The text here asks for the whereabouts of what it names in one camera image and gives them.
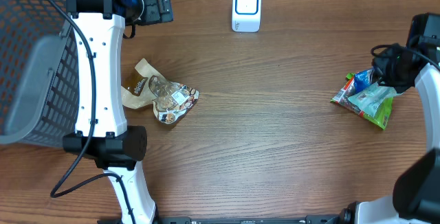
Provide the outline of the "beige Pantree snack bag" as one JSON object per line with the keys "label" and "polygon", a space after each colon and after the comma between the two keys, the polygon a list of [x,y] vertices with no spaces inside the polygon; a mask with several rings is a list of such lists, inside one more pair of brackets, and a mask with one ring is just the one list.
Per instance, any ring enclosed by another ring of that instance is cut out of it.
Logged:
{"label": "beige Pantree snack bag", "polygon": [[153,107],[156,119],[163,124],[176,124],[199,99],[199,91],[182,83],[167,80],[146,59],[122,81],[122,103],[129,109]]}

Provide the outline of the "blue Oreo cookie pack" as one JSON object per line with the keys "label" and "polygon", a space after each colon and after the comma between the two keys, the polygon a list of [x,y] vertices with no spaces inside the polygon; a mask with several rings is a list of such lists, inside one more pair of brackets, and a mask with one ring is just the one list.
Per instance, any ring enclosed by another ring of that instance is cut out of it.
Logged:
{"label": "blue Oreo cookie pack", "polygon": [[355,92],[359,93],[369,87],[373,83],[374,69],[360,71],[354,75]]}

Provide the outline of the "teal white snack packet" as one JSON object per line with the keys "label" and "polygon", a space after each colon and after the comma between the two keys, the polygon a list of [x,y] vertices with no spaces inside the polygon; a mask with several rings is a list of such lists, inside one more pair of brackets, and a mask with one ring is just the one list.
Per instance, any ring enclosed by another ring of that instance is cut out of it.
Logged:
{"label": "teal white snack packet", "polygon": [[349,102],[371,117],[375,117],[379,107],[388,98],[400,96],[394,87],[379,86],[377,82],[348,98]]}

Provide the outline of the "green clear candy bag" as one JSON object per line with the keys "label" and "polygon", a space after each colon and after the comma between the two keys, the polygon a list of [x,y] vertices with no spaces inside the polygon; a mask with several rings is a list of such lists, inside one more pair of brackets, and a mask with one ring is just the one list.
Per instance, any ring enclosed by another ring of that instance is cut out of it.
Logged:
{"label": "green clear candy bag", "polygon": [[364,119],[374,123],[375,125],[379,126],[382,130],[384,130],[388,124],[388,119],[391,115],[393,98],[388,98],[385,99],[385,101],[383,101],[375,117],[371,117],[367,115],[365,112],[361,111],[357,106],[350,103],[348,100],[349,97],[356,94],[354,87],[354,75],[355,74],[346,75],[345,85],[339,90],[339,92],[337,92],[332,97],[331,101],[354,112],[354,114],[363,117]]}

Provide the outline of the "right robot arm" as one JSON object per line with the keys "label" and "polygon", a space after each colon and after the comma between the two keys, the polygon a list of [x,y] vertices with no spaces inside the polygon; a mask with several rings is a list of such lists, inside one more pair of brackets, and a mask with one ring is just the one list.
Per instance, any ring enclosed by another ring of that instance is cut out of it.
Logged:
{"label": "right robot arm", "polygon": [[405,45],[371,49],[377,84],[403,93],[414,87],[421,99],[426,154],[401,174],[393,193],[374,201],[353,202],[330,223],[439,222],[439,15],[412,18]]}

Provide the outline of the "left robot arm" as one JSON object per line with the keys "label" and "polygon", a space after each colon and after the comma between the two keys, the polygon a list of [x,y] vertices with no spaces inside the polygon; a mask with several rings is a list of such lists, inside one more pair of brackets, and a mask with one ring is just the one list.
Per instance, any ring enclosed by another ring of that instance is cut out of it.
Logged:
{"label": "left robot arm", "polygon": [[146,185],[142,160],[147,135],[143,126],[129,126],[121,90],[121,48],[127,26],[169,22],[171,12],[159,0],[66,0],[67,21],[75,32],[79,104],[73,133],[63,149],[79,159],[95,161],[101,177],[110,180],[122,216],[117,223],[159,223],[157,206]]}

